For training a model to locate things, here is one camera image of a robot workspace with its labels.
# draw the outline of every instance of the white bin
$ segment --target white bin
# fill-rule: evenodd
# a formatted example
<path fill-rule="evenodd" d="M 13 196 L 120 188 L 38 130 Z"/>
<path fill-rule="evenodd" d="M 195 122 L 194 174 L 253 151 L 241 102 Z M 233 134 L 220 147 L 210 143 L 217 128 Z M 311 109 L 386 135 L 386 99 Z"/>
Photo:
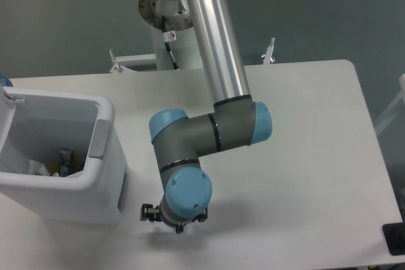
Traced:
<path fill-rule="evenodd" d="M 114 117 L 106 97 L 0 86 L 0 192 L 43 218 L 119 222 L 127 160 Z M 61 149 L 85 161 L 84 170 L 28 174 L 33 161 L 58 163 Z"/>

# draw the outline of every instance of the gray floor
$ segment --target gray floor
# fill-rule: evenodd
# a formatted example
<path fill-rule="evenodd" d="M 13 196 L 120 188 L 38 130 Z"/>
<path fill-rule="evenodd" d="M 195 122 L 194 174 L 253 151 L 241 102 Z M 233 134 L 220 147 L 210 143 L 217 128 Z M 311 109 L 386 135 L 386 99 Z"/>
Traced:
<path fill-rule="evenodd" d="M 0 0 L 0 73 L 106 73 L 117 56 L 153 52 L 138 0 Z M 271 36 L 279 63 L 348 59 L 374 120 L 405 73 L 405 0 L 228 0 L 245 64 Z M 395 187 L 405 187 L 405 115 L 379 138 Z"/>

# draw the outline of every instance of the blue object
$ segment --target blue object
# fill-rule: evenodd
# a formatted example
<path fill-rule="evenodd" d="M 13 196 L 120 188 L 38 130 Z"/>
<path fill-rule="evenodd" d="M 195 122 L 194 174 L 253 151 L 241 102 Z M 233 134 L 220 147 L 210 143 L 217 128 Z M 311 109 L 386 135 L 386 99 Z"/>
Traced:
<path fill-rule="evenodd" d="M 0 85 L 2 87 L 12 87 L 13 83 L 10 81 L 10 79 L 0 74 Z"/>
<path fill-rule="evenodd" d="M 268 140 L 273 131 L 273 123 L 271 122 L 271 116 L 266 104 L 263 102 L 255 102 L 254 104 L 256 106 L 256 122 L 254 124 L 252 140 L 249 145 Z"/>
<path fill-rule="evenodd" d="M 213 186 L 208 175 L 196 167 L 184 167 L 170 177 L 166 185 L 166 200 L 177 215 L 192 219 L 207 208 Z"/>
<path fill-rule="evenodd" d="M 151 141 L 168 125 L 174 123 L 176 120 L 188 118 L 183 109 L 167 109 L 157 112 L 152 116 L 149 121 L 149 131 L 151 132 Z"/>

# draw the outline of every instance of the bin handle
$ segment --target bin handle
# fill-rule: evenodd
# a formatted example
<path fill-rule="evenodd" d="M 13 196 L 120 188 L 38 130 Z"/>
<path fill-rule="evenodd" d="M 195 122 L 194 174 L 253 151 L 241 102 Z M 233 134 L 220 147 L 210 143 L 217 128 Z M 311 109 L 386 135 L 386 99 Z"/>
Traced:
<path fill-rule="evenodd" d="M 111 133 L 109 120 L 97 120 L 89 147 L 89 157 L 103 160 Z"/>

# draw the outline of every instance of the silver metal tube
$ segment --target silver metal tube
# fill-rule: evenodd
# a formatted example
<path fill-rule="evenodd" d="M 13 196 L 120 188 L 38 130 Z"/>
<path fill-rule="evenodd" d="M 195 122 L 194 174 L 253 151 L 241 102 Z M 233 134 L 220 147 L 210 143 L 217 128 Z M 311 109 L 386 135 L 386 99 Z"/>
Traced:
<path fill-rule="evenodd" d="M 250 94 L 225 0 L 188 0 L 215 102 Z"/>

